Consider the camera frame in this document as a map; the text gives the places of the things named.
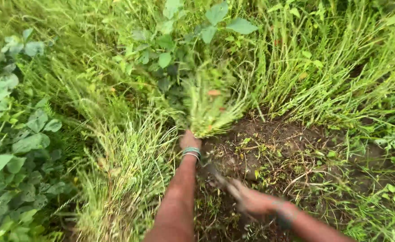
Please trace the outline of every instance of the bracelet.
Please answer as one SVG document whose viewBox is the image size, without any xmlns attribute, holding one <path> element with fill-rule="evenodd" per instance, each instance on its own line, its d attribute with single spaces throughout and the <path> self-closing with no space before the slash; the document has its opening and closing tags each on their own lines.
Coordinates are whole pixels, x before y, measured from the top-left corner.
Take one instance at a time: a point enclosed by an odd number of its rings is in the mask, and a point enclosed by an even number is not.
<svg viewBox="0 0 395 242">
<path fill-rule="evenodd" d="M 198 156 L 196 156 L 196 155 L 195 155 L 195 154 L 193 154 L 193 153 L 185 153 L 185 154 L 182 154 L 181 158 L 183 158 L 185 155 L 192 155 L 192 156 L 196 157 L 196 159 L 197 159 L 197 161 L 198 161 L 198 162 L 200 162 L 200 159 L 199 159 L 199 157 L 198 157 Z"/>
<path fill-rule="evenodd" d="M 198 157 L 199 157 L 199 158 L 201 157 L 201 154 L 200 154 L 200 152 L 199 152 L 199 149 L 198 149 L 198 148 L 195 148 L 195 147 L 186 147 L 186 148 L 184 149 L 184 151 L 182 152 L 182 154 L 184 155 L 185 153 L 190 152 L 190 151 L 196 152 L 196 153 L 198 154 Z"/>
</svg>

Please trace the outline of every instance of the grass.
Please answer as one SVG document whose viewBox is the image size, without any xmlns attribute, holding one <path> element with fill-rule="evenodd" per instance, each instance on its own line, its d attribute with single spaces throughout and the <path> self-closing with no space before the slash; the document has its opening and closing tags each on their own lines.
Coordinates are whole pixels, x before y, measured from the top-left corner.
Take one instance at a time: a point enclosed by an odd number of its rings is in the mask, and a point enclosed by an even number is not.
<svg viewBox="0 0 395 242">
<path fill-rule="evenodd" d="M 205 24 L 214 3 L 185 3 L 189 12 L 174 25 L 173 39 Z M 351 159 L 377 139 L 395 140 L 395 3 L 290 1 L 271 9 L 277 4 L 232 0 L 225 21 L 242 17 L 258 31 L 219 30 L 210 45 L 184 45 L 189 59 L 178 64 L 192 78 L 184 81 L 184 102 L 175 106 L 157 77 L 140 65 L 128 75 L 113 59 L 126 55 L 123 47 L 141 44 L 131 38 L 133 30 L 155 30 L 164 2 L 0 0 L 0 45 L 4 36 L 29 27 L 42 41 L 58 36 L 46 57 L 20 63 L 23 90 L 50 96 L 54 112 L 96 140 L 87 147 L 90 162 L 76 167 L 82 185 L 78 239 L 141 239 L 173 175 L 179 130 L 218 135 L 255 108 L 266 121 L 283 117 L 284 123 L 339 130 L 344 141 L 331 165 L 342 171 L 342 182 L 318 180 L 322 185 L 312 188 L 318 198 L 293 183 L 292 194 L 317 199 L 315 206 L 325 209 L 304 208 L 359 241 L 395 240 L 395 202 L 378 193 L 381 179 L 395 185 L 395 150 L 384 154 L 391 162 L 386 167 Z M 230 36 L 235 41 L 226 40 Z M 213 89 L 222 95 L 208 97 Z M 302 165 L 315 166 L 311 160 Z M 357 191 L 354 183 L 364 180 L 375 188 Z M 214 213 L 210 204 L 221 202 L 207 196 L 211 202 L 199 206 Z M 347 214 L 346 223 L 330 219 L 335 210 Z"/>
</svg>

